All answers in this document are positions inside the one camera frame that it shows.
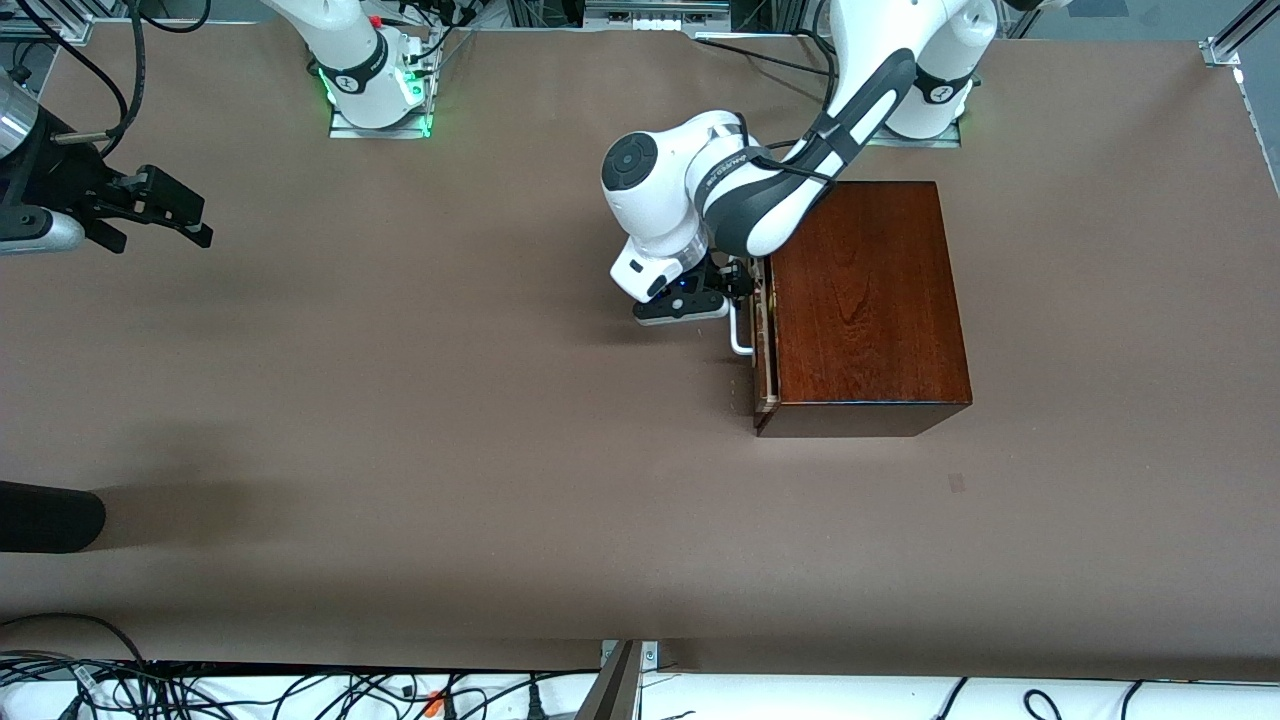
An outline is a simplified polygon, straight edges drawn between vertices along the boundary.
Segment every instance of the gray floor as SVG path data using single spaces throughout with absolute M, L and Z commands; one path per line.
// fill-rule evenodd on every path
M 1044 13 L 1030 37 L 1047 40 L 1203 40 L 1222 29 L 1247 0 L 1075 0 Z M 1240 51 L 1244 90 L 1263 147 L 1280 172 L 1280 20 Z

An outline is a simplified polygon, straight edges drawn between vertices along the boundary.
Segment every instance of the table surface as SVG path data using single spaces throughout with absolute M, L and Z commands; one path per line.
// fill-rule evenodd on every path
M 716 106 L 794 137 L 817 78 L 485 32 L 435 137 L 329 141 L 303 64 L 282 23 L 148 28 L 111 160 L 204 193 L 214 247 L 0 265 L 0 469 L 111 514 L 0 560 L 4 614 L 206 660 L 1276 675 L 1280 201 L 1194 45 L 997 42 L 963 149 L 851 170 L 942 199 L 974 405 L 913 439 L 755 438 L 727 329 L 640 328 L 608 278 L 616 137 Z M 111 120 L 68 61 L 45 100 Z

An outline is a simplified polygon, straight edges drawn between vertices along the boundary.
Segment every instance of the brown tabletop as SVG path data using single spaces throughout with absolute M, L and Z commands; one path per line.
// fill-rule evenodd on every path
M 128 87 L 127 28 L 90 54 Z M 114 524 L 0 559 L 5 615 L 201 660 L 1277 674 L 1280 201 L 1194 45 L 997 42 L 961 150 L 859 160 L 943 205 L 974 405 L 914 439 L 755 438 L 726 327 L 640 328 L 608 277 L 616 137 L 792 137 L 817 78 L 481 33 L 435 137 L 330 141 L 303 65 L 282 23 L 148 28 L 111 161 L 201 192 L 214 247 L 0 263 L 0 469 Z M 114 122 L 69 59 L 45 100 Z

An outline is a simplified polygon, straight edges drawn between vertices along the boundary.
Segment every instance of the black cylinder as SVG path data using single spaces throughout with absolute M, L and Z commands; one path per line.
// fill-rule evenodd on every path
M 0 552 L 76 552 L 104 523 L 106 507 L 91 492 L 0 482 Z

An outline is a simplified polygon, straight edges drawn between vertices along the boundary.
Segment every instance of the wooden box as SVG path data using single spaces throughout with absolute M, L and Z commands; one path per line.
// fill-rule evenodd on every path
M 753 274 L 762 437 L 916 436 L 973 402 L 934 183 L 838 183 Z

